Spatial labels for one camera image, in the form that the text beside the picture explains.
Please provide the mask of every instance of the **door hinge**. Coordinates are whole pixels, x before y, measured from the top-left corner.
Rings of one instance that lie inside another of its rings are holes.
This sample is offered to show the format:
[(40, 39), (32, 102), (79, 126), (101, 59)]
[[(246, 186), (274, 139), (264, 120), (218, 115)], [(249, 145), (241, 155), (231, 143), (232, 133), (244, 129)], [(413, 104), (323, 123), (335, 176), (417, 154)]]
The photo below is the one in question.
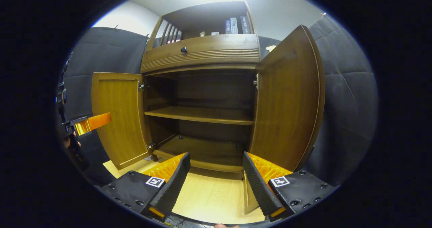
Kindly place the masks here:
[(145, 145), (145, 147), (147, 148), (147, 151), (153, 150), (155, 146), (156, 146), (156, 144), (153, 142), (150, 142), (150, 143), (148, 143), (148, 145)]
[(252, 83), (256, 87), (256, 89), (258, 89), (258, 74), (255, 75), (255, 80)]
[(150, 86), (145, 85), (145, 84), (141, 83), (140, 81), (138, 81), (138, 91), (141, 91), (142, 88), (146, 88), (146, 87), (150, 87)]

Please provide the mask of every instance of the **book spine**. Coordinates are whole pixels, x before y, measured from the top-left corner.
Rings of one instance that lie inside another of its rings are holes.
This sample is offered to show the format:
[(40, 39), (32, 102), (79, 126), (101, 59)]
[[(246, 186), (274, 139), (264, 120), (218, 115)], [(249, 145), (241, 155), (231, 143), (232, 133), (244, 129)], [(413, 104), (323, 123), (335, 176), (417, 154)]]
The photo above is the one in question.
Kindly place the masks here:
[(237, 18), (231, 18), (231, 34), (238, 34), (237, 30)]
[(231, 34), (231, 21), (225, 20), (225, 34)]
[(243, 34), (250, 34), (249, 21), (246, 16), (240, 16), (240, 21), (242, 23)]

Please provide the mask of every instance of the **light wood floor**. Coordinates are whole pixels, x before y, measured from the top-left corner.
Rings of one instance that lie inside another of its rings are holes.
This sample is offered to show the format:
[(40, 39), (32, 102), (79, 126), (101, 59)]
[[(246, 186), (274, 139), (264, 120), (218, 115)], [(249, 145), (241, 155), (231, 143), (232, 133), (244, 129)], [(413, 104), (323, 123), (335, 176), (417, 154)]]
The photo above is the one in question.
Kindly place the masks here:
[[(143, 172), (165, 161), (141, 160), (127, 168), (117, 170), (111, 161), (104, 166), (114, 177), (128, 171)], [(260, 208), (244, 214), (244, 190), (241, 173), (211, 171), (191, 167), (177, 198), (174, 213), (204, 222), (243, 224), (264, 220)]]

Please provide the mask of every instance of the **door panel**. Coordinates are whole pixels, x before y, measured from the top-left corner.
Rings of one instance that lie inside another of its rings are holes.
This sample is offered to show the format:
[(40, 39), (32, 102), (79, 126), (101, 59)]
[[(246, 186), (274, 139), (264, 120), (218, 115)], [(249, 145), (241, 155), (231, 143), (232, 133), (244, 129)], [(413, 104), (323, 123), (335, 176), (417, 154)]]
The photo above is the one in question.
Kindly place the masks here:
[(120, 170), (149, 156), (144, 122), (141, 74), (94, 73), (91, 84), (93, 114), (111, 113), (111, 122), (98, 128), (108, 157)]
[(298, 26), (257, 69), (250, 153), (294, 172), (312, 150), (324, 109), (321, 56), (309, 30)]

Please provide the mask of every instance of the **cabinet drawer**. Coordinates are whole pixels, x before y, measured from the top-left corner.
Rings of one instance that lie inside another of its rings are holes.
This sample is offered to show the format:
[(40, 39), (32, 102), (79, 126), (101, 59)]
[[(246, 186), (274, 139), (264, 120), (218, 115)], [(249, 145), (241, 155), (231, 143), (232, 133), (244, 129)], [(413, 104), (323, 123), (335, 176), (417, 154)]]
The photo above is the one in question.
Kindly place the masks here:
[(219, 34), (195, 37), (144, 52), (141, 73), (214, 63), (258, 63), (256, 34)]

